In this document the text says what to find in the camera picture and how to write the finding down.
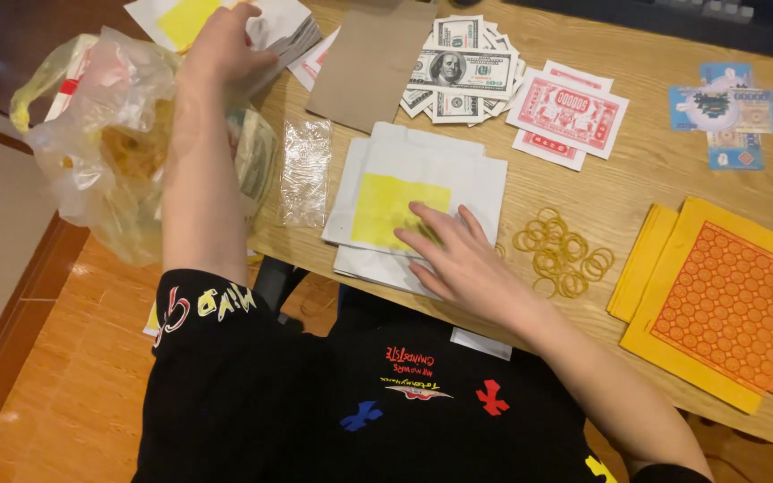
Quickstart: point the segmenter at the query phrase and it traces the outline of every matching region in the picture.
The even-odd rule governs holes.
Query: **plastic bag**
[[[11,100],[11,120],[25,131],[28,104],[64,80],[48,120],[27,132],[26,143],[50,181],[60,216],[90,227],[135,266],[161,258],[162,172],[179,64],[171,51],[104,27],[96,43],[83,35],[53,51]],[[78,89],[63,96],[68,82],[78,82]],[[235,166],[240,181],[248,180],[244,209],[252,218],[270,185],[276,135],[258,112],[226,108]]]
[[[331,123],[285,121],[285,166],[279,184],[279,221],[323,227],[327,220]]]

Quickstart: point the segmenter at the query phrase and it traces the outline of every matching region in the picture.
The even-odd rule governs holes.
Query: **person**
[[[431,76],[435,79],[435,85],[440,87],[452,87],[461,78],[461,64],[457,54],[444,53],[435,60],[431,69]]]
[[[445,322],[361,291],[344,295],[325,338],[276,321],[246,288],[222,116],[223,85],[276,61],[247,48],[257,15],[219,9],[177,73],[161,329],[133,481],[613,481],[586,444],[586,418],[633,481],[711,480],[676,409],[516,278],[463,206],[462,224],[411,204],[442,242],[397,229],[434,268],[411,270],[537,355],[451,343]]]

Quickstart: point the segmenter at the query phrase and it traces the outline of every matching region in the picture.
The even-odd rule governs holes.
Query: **black keyboard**
[[[773,57],[773,0],[507,0]]]

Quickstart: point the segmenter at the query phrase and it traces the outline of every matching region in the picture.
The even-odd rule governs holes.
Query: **black t-shirt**
[[[157,316],[134,481],[612,480],[540,358],[454,344],[392,302],[351,291],[319,338],[246,287],[173,270]],[[654,465],[634,481],[708,480]]]

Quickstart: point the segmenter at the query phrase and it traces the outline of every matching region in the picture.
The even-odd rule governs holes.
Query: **orange wood floor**
[[[0,482],[130,481],[153,364],[142,329],[159,278],[159,267],[127,267],[89,237],[0,414]],[[284,312],[326,335],[337,293],[336,282],[310,275]],[[773,482],[773,445],[689,421],[719,483]],[[627,481],[604,437],[591,425],[586,434]]]

